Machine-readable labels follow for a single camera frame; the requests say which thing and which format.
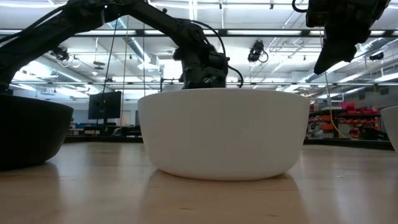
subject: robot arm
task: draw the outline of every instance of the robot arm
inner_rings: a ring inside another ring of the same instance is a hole
[[[380,19],[390,0],[309,0],[307,27],[325,27],[323,48],[314,68],[321,74],[340,61],[351,62],[356,53],[355,45],[365,43],[370,28]]]
[[[174,59],[182,61],[184,88],[225,87],[228,59],[210,45],[200,26],[170,17],[144,0],[69,0],[58,15],[0,48],[0,88],[7,88],[24,65],[69,37],[125,15],[163,32],[179,46]]]

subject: cable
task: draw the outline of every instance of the cable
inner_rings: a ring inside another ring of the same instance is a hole
[[[323,41],[322,41],[323,39],[322,39],[322,31],[321,31],[321,28],[319,28],[319,38],[320,38],[320,41],[321,41],[321,46],[323,46]],[[341,131],[337,128],[337,126],[336,126],[336,124],[335,124],[335,122],[334,122],[334,120],[333,120],[333,112],[332,112],[332,110],[331,110],[331,97],[330,97],[330,91],[329,91],[328,75],[327,75],[327,72],[324,72],[324,74],[325,74],[325,80],[326,80],[326,94],[327,94],[328,100],[329,100],[330,121],[331,121],[333,127],[335,128],[335,130],[341,135],[341,137],[347,138],[347,137],[346,137],[343,133],[341,133]]]
[[[308,9],[299,9],[299,8],[296,6],[296,0],[293,0],[293,1],[292,1],[292,7],[293,7],[294,11],[299,12],[299,13],[305,13],[305,12],[308,11]]]
[[[234,70],[234,71],[239,75],[239,77],[241,77],[241,84],[240,84],[239,88],[242,88],[242,86],[243,86],[243,76],[242,76],[242,73],[241,73],[238,69],[236,69],[236,68],[234,68],[234,67],[232,67],[232,66],[230,66],[230,65],[228,65],[228,68]]]
[[[102,103],[104,102],[104,95],[105,95],[105,88],[106,88],[106,82],[108,81],[108,74],[109,74],[109,64],[111,63],[111,57],[112,57],[112,51],[113,51],[113,44],[114,44],[114,37],[116,35],[116,30],[118,29],[118,19],[116,20],[116,25],[114,27],[113,31],[113,38],[112,38],[112,45],[111,45],[111,50],[109,51],[109,59],[108,59],[108,64],[106,66],[106,73],[105,73],[105,81],[104,81],[104,88],[102,89]]]
[[[267,60],[262,61],[262,60],[259,59],[259,62],[261,62],[261,63],[266,63],[266,62],[268,62],[268,60],[269,60],[269,56],[268,56],[268,54],[267,54],[267,52],[266,52],[265,50],[263,50],[262,52],[267,56]]]
[[[51,12],[49,12],[46,15],[44,15],[43,17],[41,17],[39,20],[37,20],[36,22],[31,24],[29,27],[26,27],[24,30],[22,30],[22,31],[20,31],[18,33],[12,34],[12,35],[8,35],[7,37],[1,39],[0,40],[0,44],[5,42],[5,41],[7,41],[7,40],[11,40],[11,39],[16,38],[16,37],[18,37],[20,35],[24,35],[24,34],[30,32],[30,31],[32,31],[32,29],[36,28],[42,22],[46,21],[49,17],[53,16],[55,13],[58,13],[58,12],[64,10],[64,9],[68,8],[68,7],[71,7],[71,6],[73,6],[73,3],[72,4],[66,4],[66,5],[60,6],[60,7],[56,8],[56,9],[53,9]]]
[[[130,17],[127,16],[127,30],[126,30],[126,38],[129,37],[129,21],[130,21]],[[124,48],[124,68],[123,68],[123,87],[122,87],[122,115],[120,117],[120,128],[122,128],[122,122],[123,122],[123,109],[124,109],[124,82],[126,81],[126,68],[127,68],[127,42],[126,42],[126,46]]]
[[[216,30],[214,30],[211,26],[209,26],[209,25],[207,25],[207,24],[205,24],[205,23],[203,23],[203,22],[200,22],[200,21],[191,20],[191,22],[196,23],[196,24],[199,24],[199,25],[202,25],[202,26],[208,28],[209,30],[211,30],[214,34],[216,34],[218,40],[220,41],[221,47],[223,48],[223,53],[226,55],[226,51],[225,51],[225,46],[224,46],[223,39],[220,37],[220,35],[217,33]]]
[[[329,92],[329,82],[328,82],[328,75],[325,72],[325,79],[326,79],[326,93],[328,95],[328,100],[329,100],[329,110],[330,110],[330,121],[333,125],[333,127],[335,128],[335,130],[341,135],[341,137],[343,138],[347,138],[343,133],[341,133],[341,131],[337,128],[334,120],[333,120],[333,113],[331,110],[331,97],[330,97],[330,92]]]

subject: workbench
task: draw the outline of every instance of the workbench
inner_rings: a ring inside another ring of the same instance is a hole
[[[2,224],[396,223],[398,155],[304,146],[284,175],[214,182],[156,170],[140,143],[64,144],[0,172],[0,201]]]

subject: black bowl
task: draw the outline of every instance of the black bowl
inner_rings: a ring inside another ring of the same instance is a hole
[[[0,169],[33,166],[56,155],[72,114],[58,103],[0,95]]]

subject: ceiling duct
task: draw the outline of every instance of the ceiling duct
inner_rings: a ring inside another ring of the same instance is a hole
[[[128,29],[128,27],[125,25],[125,23],[122,21],[121,18],[116,19],[115,21],[109,22],[108,25],[112,28],[112,29]],[[156,64],[156,61],[159,61],[159,59],[154,60],[152,57],[148,56],[145,52],[144,49],[139,45],[138,41],[133,38],[133,37],[122,37],[122,39],[125,41],[125,43],[127,43],[127,45],[130,47],[130,49],[135,53],[135,55],[137,55],[138,60],[140,60],[141,63],[144,62],[152,62],[154,65]]]
[[[358,53],[357,53],[358,56],[356,56],[351,62],[355,62],[355,61],[361,60],[363,58],[372,56],[374,54],[378,54],[384,50],[387,50],[388,48],[390,48],[394,44],[396,44],[397,41],[398,41],[398,39],[395,39],[395,38],[378,38],[378,39],[362,46],[358,50]],[[329,69],[328,73],[334,72],[335,70],[340,69],[340,68],[336,67],[336,69],[334,69],[334,70]],[[322,77],[323,75],[324,75],[324,73],[319,74],[319,75],[312,73],[310,76],[308,76],[305,79],[305,82],[310,83],[310,82],[316,80],[317,78]]]
[[[65,80],[66,82],[93,82],[94,80],[91,80],[84,75],[81,75],[69,68],[64,68],[61,65],[59,65],[57,62],[54,62],[53,60],[50,60],[45,57],[39,57],[35,60],[36,62],[41,63],[42,65],[47,66],[48,68],[52,69],[53,72],[57,72],[59,74],[58,78],[55,80],[51,80],[51,82],[63,82],[62,80]],[[102,91],[103,87],[102,86],[94,86],[98,91]],[[113,91],[112,89],[106,87],[106,91]]]

